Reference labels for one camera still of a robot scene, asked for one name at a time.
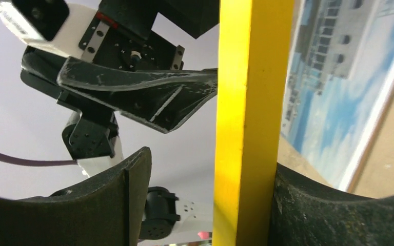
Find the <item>yellow picture frame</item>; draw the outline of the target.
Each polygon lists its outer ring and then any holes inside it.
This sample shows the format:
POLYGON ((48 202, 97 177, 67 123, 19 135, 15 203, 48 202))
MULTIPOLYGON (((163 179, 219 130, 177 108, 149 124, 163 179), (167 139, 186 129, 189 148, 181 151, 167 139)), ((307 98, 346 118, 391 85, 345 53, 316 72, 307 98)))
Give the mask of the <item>yellow picture frame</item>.
POLYGON ((221 1, 213 245, 266 245, 294 1, 221 1))

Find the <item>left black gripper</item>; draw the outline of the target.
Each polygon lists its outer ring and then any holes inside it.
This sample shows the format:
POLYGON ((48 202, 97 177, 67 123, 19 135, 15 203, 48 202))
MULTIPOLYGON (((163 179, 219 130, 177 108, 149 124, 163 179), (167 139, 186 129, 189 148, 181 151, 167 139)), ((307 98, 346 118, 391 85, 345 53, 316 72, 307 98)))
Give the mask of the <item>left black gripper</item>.
POLYGON ((108 28, 103 40, 134 54, 112 58, 101 46, 93 62, 131 71, 69 57, 57 76, 61 87, 161 133, 178 129, 217 95, 218 70, 181 70, 181 52, 152 26, 161 14, 198 38, 219 23, 218 1, 101 1, 96 11, 92 23, 108 28))

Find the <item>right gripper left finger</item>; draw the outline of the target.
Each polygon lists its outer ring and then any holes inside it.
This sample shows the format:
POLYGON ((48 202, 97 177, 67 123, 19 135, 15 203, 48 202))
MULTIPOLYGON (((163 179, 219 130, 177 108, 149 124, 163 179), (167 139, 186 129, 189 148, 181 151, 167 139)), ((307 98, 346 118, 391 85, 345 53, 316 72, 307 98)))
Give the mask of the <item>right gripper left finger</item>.
POLYGON ((137 245, 151 167, 143 147, 49 197, 0 198, 0 245, 137 245))

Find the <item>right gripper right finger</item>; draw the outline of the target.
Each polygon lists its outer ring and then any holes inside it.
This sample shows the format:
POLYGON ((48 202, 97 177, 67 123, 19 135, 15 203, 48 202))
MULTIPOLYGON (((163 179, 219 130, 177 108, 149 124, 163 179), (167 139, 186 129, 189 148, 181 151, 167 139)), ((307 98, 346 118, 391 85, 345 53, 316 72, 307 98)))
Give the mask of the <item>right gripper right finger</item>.
POLYGON ((394 245, 394 195, 339 191, 278 165, 269 245, 394 245))

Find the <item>building photo print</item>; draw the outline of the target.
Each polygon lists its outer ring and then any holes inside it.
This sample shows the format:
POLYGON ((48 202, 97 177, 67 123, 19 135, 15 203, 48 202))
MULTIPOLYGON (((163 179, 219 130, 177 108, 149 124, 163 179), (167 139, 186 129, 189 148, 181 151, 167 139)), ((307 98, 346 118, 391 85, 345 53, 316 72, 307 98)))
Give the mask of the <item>building photo print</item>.
POLYGON ((394 1, 300 1, 282 137, 348 191, 394 88, 394 1))

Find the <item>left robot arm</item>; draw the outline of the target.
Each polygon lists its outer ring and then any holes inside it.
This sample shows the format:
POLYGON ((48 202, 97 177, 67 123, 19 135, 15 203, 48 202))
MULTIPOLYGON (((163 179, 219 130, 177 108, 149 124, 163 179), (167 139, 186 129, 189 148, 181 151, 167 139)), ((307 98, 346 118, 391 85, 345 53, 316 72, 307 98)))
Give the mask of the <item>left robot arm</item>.
POLYGON ((23 81, 72 110, 62 139, 86 175, 123 160, 115 112, 161 133, 216 95, 217 70, 183 68, 185 49, 152 30, 161 14, 193 38, 219 1, 14 1, 25 20, 23 81))

